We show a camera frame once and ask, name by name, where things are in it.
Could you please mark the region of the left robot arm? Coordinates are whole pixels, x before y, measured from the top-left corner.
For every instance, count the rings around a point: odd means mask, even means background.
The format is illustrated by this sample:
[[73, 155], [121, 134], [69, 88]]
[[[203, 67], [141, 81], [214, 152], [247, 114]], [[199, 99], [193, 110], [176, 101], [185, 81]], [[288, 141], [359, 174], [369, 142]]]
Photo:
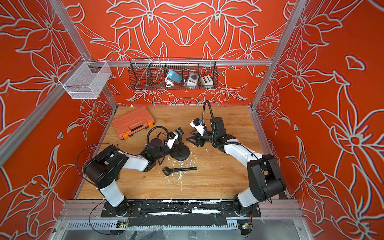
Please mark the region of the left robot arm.
[[169, 132], [165, 127], [157, 126], [147, 134], [146, 146], [140, 154], [129, 154], [115, 145], [109, 145], [84, 165], [84, 174], [103, 195], [110, 215], [123, 217], [129, 212], [128, 200], [117, 185], [120, 172], [124, 169], [150, 171], [176, 151], [177, 144], [182, 143], [183, 134], [180, 128]]

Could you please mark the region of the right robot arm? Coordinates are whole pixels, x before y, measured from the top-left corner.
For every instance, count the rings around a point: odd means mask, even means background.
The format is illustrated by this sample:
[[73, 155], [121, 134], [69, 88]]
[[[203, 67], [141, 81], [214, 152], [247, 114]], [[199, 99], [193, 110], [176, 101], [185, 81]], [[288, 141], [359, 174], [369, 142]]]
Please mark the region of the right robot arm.
[[247, 168], [249, 187], [234, 196], [235, 211], [244, 212], [260, 202], [270, 200], [286, 190], [286, 183], [273, 155], [262, 155], [241, 144], [227, 133], [224, 121], [215, 117], [209, 101], [203, 104], [202, 118], [191, 121], [192, 136], [187, 141], [197, 147], [210, 143], [213, 148], [232, 156]]

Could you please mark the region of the black round stand base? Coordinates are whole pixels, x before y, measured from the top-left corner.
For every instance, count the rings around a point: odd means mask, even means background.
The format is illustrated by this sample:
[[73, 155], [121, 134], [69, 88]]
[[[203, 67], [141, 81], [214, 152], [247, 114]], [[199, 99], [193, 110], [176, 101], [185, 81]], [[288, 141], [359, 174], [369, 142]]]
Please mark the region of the black round stand base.
[[170, 155], [175, 160], [182, 162], [190, 156], [190, 149], [183, 143], [179, 143], [172, 147]]

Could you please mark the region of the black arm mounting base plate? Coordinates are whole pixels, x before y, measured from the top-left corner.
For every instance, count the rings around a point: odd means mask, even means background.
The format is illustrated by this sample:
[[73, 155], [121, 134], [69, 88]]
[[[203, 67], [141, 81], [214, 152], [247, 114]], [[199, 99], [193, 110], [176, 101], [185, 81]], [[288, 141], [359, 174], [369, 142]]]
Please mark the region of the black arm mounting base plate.
[[241, 210], [233, 200], [132, 200], [122, 216], [105, 203], [101, 217], [118, 218], [128, 222], [129, 227], [234, 227], [231, 220], [251, 220], [260, 217], [258, 204]]

